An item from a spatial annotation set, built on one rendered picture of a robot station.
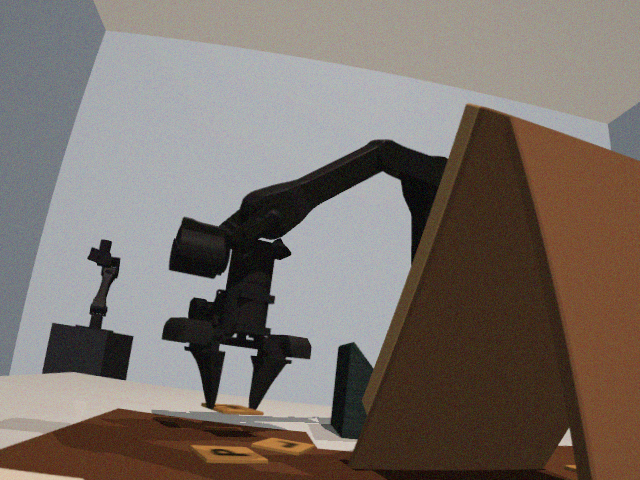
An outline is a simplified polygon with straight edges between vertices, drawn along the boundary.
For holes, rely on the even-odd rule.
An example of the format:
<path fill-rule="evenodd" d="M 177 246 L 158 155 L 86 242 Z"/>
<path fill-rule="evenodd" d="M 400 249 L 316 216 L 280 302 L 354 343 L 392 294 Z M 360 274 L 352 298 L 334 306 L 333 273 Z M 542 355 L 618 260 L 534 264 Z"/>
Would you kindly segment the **brown tile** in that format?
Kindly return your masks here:
<path fill-rule="evenodd" d="M 235 404 L 215 404 L 214 408 L 211 410 L 231 415 L 264 415 L 264 412 L 256 411 Z"/>
<path fill-rule="evenodd" d="M 315 445 L 295 441 L 269 438 L 251 444 L 251 447 L 299 456 L 313 449 Z"/>
<path fill-rule="evenodd" d="M 268 464 L 268 459 L 258 455 L 247 447 L 196 446 L 190 449 L 204 462 L 210 464 Z"/>

